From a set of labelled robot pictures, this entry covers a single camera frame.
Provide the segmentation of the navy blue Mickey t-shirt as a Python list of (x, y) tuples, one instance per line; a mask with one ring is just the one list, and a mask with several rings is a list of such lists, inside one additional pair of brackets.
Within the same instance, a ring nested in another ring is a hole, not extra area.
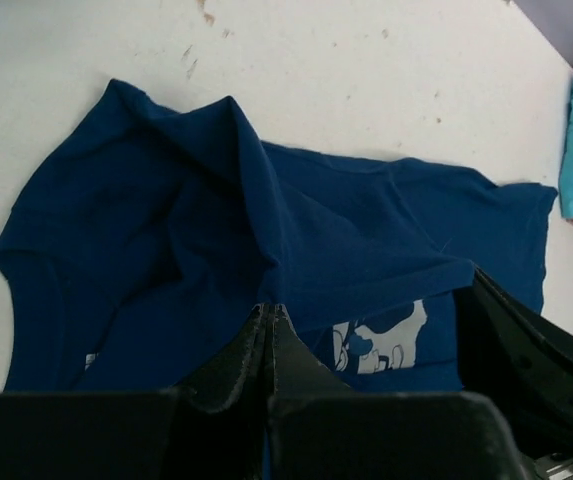
[(232, 98), (179, 113), (113, 80), (0, 235), (5, 387), (168, 387), (266, 303), (359, 391), (456, 391), (454, 291), (481, 269), (540, 310), (556, 196), (271, 144)]

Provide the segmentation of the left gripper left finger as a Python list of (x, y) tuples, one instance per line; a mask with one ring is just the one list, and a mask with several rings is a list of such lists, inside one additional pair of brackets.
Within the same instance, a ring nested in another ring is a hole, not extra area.
[(179, 385), (0, 394), (0, 479), (259, 479), (267, 308)]

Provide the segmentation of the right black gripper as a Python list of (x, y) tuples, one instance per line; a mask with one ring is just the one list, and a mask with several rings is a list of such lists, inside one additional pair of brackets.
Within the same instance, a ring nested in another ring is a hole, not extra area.
[(573, 454), (573, 335), (482, 270), (454, 299), (464, 388), (492, 400), (523, 453)]

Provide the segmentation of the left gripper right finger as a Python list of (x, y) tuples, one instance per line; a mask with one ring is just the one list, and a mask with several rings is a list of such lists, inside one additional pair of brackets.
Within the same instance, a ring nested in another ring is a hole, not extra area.
[(283, 305), (267, 317), (273, 479), (518, 479), (520, 455), (487, 398), (362, 394), (304, 345)]

